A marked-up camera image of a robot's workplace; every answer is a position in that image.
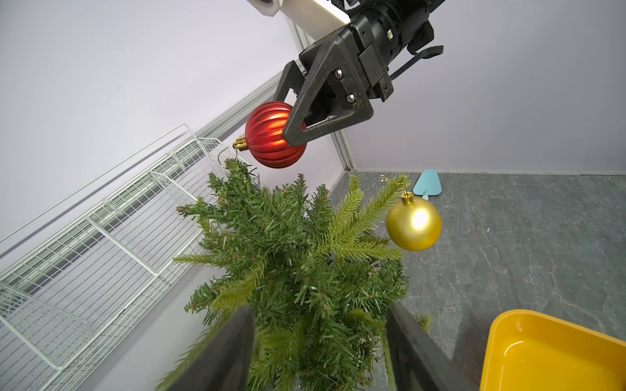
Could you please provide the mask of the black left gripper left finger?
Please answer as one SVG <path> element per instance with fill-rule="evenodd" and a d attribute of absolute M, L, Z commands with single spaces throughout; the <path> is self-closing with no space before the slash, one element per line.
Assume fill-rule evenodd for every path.
<path fill-rule="evenodd" d="M 169 390 L 245 390 L 254 347 L 254 311 L 242 306 Z"/>

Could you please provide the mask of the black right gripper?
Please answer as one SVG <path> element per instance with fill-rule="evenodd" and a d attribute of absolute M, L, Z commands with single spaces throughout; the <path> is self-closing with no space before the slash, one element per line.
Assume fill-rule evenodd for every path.
<path fill-rule="evenodd" d="M 392 82 L 418 60 L 443 52 L 429 18 L 441 1 L 363 1 L 347 11 L 350 21 L 317 38 L 285 65 L 273 100 L 297 100 L 283 130 L 290 147 L 365 122 L 370 99 L 389 99 Z"/>

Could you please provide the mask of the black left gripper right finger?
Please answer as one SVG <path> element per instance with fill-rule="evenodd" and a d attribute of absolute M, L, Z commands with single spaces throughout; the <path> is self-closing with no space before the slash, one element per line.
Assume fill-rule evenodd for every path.
<path fill-rule="evenodd" d="M 477 390 L 401 304 L 390 307 L 386 334 L 398 390 Z"/>

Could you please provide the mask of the gold ball ornament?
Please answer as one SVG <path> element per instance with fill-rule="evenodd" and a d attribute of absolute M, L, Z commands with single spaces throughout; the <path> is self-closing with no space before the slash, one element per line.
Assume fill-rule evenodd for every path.
<path fill-rule="evenodd" d="M 402 192 L 386 215 L 386 232 L 391 241 L 410 252 L 434 246 L 443 230 L 437 208 L 428 200 L 409 191 L 408 180 L 401 182 Z"/>

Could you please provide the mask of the red ribbed ball ornament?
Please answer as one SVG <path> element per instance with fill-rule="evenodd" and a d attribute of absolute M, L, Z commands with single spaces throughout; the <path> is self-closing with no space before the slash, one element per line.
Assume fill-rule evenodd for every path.
<path fill-rule="evenodd" d="M 267 102 L 250 114 L 245 134 L 232 145 L 236 151 L 249 151 L 263 166 L 283 169 L 294 165 L 303 156 L 306 144 L 290 147 L 283 130 L 293 107 L 283 102 Z"/>

